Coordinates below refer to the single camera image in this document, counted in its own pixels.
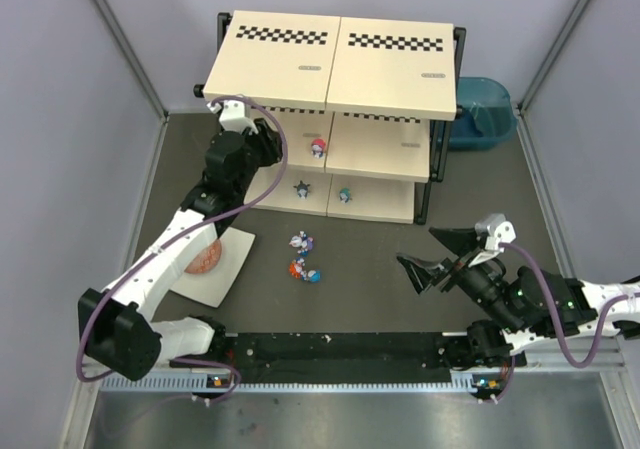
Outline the teal-hooded Doraemon figure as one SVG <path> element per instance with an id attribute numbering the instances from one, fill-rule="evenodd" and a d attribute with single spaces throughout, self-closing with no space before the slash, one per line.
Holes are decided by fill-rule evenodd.
<path id="1" fill-rule="evenodd" d="M 341 188 L 338 192 L 338 197 L 341 203 L 349 203 L 352 199 L 351 190 L 348 187 Z"/>

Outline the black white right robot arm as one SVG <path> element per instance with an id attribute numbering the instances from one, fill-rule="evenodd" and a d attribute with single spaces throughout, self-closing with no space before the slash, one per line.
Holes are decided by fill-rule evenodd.
<path id="1" fill-rule="evenodd" d="M 514 226 L 503 218 L 429 232 L 455 257 L 427 261 L 397 254 L 414 290 L 459 288 L 486 315 L 468 326 L 459 348 L 441 348 L 453 366 L 501 365 L 554 340 L 571 366 L 584 368 L 603 338 L 639 337 L 637 279 L 596 284 L 544 271 L 515 245 Z"/>

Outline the grey-hooded Doraemon figure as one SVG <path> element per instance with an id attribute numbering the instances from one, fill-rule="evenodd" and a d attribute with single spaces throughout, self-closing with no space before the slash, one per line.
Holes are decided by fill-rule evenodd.
<path id="1" fill-rule="evenodd" d="M 300 199 L 307 199 L 311 192 L 311 185 L 303 180 L 300 180 L 293 188 L 295 189 L 297 197 Z"/>

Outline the orange crab Doraemon figure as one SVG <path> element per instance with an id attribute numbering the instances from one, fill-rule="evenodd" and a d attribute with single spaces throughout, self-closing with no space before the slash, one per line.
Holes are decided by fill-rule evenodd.
<path id="1" fill-rule="evenodd" d="M 302 257 L 294 259 L 289 265 L 289 274 L 295 279 L 303 279 L 306 276 L 305 259 Z"/>

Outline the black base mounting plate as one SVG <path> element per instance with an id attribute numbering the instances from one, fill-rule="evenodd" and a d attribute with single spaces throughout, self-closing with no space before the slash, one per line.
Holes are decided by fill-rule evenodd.
<path id="1" fill-rule="evenodd" d="M 239 333 L 216 336 L 207 353 L 171 365 L 230 365 L 245 384 L 431 383 L 450 381 L 452 370 L 527 364 L 510 352 L 496 332 Z"/>

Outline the pink-hooded Doraemon figure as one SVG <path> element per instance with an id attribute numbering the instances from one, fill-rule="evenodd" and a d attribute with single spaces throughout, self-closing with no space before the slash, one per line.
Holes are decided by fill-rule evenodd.
<path id="1" fill-rule="evenodd" d="M 321 159 L 326 155 L 327 144 L 322 138 L 316 138 L 311 142 L 311 155 L 316 159 Z"/>

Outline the blue bucket Doraemon figure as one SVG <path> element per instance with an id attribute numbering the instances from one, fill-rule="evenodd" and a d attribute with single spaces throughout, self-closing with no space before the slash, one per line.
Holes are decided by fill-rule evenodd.
<path id="1" fill-rule="evenodd" d="M 316 270 L 309 270 L 303 274 L 303 280 L 309 283 L 317 283 L 321 280 L 321 273 Z"/>

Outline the purple white Doraemon figure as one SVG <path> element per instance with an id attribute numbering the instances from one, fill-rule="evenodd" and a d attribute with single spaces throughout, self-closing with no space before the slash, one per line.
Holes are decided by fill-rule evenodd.
<path id="1" fill-rule="evenodd" d="M 290 239 L 289 246 L 296 249 L 300 256 L 307 256 L 314 247 L 314 238 L 300 231 Z"/>

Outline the white square plate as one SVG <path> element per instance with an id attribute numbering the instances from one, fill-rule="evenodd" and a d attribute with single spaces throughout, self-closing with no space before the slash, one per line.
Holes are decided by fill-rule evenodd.
<path id="1" fill-rule="evenodd" d="M 221 238 L 221 257 L 208 272 L 184 273 L 171 291 L 192 301 L 218 308 L 230 291 L 252 248 L 256 236 L 235 228 Z"/>

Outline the three-tier beige black shelf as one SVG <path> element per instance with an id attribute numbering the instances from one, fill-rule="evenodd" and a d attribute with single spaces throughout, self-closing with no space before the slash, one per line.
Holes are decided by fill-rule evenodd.
<path id="1" fill-rule="evenodd" d="M 221 13 L 214 65 L 194 93 L 281 124 L 288 162 L 258 170 L 247 199 L 274 190 L 257 208 L 422 225 L 462 112 L 466 36 L 450 23 Z M 311 155 L 316 138 L 327 144 L 321 159 Z M 307 199 L 293 188 L 300 180 Z"/>

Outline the teal plastic basin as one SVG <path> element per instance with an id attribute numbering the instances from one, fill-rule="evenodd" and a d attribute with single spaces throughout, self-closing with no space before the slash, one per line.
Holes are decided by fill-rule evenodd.
<path id="1" fill-rule="evenodd" d="M 453 122 L 452 151 L 490 150 L 516 133 L 517 120 L 509 91 L 487 77 L 461 77 L 457 103 L 462 115 Z"/>

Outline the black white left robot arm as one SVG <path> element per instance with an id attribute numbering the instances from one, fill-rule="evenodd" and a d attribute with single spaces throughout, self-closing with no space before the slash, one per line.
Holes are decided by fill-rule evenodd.
<path id="1" fill-rule="evenodd" d="M 219 329 L 200 317 L 159 322 L 159 304 L 205 248 L 217 242 L 242 212 L 273 192 L 246 194 L 261 168 L 286 166 L 288 147 L 281 124 L 269 112 L 227 124 L 206 153 L 200 181 L 187 194 L 161 236 L 121 276 L 102 290 L 87 289 L 78 301 L 79 349 L 76 376 L 92 381 L 85 358 L 131 381 L 157 364 L 206 354 Z"/>

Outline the red patterned bowl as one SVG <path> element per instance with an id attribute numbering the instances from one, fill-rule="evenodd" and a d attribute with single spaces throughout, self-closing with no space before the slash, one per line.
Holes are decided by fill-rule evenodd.
<path id="1" fill-rule="evenodd" d="M 216 240 L 196 255 L 185 268 L 185 272 L 199 275 L 211 271 L 218 265 L 222 252 L 222 243 L 220 240 Z"/>

